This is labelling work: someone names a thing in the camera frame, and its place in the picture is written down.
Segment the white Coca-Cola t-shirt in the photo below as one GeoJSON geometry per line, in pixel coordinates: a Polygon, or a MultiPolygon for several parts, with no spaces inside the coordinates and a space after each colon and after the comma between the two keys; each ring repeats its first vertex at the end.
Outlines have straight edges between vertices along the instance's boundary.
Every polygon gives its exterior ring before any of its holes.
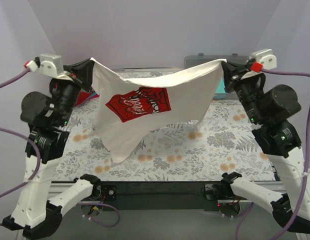
{"type": "Polygon", "coordinates": [[[93,127],[113,162],[123,162],[151,131],[201,123],[223,77],[222,63],[216,59],[173,74],[123,78],[95,62],[92,87],[99,102],[93,127]]]}

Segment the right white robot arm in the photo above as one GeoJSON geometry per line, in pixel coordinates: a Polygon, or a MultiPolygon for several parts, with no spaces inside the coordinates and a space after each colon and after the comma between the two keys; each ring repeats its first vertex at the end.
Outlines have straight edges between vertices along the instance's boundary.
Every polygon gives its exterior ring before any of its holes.
{"type": "Polygon", "coordinates": [[[285,193],[266,189],[232,172],[223,174],[221,192],[227,199],[243,197],[270,212],[284,232],[310,234],[310,153],[289,117],[301,110],[296,92],[280,84],[264,91],[267,70],[254,59],[246,64],[223,62],[225,91],[235,92],[262,152],[275,167],[285,193]]]}

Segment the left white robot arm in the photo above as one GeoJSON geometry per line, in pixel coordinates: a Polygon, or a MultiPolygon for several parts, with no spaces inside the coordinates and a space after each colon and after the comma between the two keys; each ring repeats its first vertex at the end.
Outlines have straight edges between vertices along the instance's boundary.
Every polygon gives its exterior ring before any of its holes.
{"type": "Polygon", "coordinates": [[[29,240],[53,235],[63,216],[80,201],[101,196],[99,179],[85,174],[56,197],[49,198],[53,175],[63,156],[69,132],[64,130],[81,91],[90,92],[94,60],[64,65],[59,55],[41,54],[24,65],[24,73],[39,72],[50,77],[50,96],[28,93],[21,102],[20,118],[28,124],[26,168],[20,196],[11,215],[1,225],[21,230],[29,240]]]}

